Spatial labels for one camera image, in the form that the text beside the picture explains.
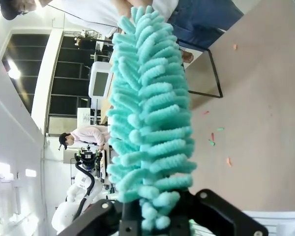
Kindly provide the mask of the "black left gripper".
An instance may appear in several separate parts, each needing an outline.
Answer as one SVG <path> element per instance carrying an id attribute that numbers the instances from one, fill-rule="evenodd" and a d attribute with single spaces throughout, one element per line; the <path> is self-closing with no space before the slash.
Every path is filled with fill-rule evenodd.
<path id="1" fill-rule="evenodd" d="M 78 165 L 82 165 L 82 167 L 87 171 L 96 170 L 96 162 L 98 157 L 92 151 L 79 152 L 76 154 L 76 162 Z"/>

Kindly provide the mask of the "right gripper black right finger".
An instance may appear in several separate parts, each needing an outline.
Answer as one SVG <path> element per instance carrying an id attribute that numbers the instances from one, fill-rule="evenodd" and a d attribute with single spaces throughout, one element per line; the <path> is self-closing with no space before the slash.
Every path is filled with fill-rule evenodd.
<path id="1" fill-rule="evenodd" d="M 190 236 L 189 221 L 215 236 L 267 236 L 268 229 L 209 189 L 196 195 L 180 192 L 180 200 L 170 214 L 170 236 Z"/>

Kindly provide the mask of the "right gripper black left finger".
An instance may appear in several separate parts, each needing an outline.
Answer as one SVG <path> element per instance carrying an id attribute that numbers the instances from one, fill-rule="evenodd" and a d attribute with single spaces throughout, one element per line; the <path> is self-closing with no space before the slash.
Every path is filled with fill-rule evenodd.
<path id="1" fill-rule="evenodd" d="M 99 200 L 83 215 L 65 228 L 60 236 L 141 236 L 141 207 L 139 201 L 120 203 Z"/>

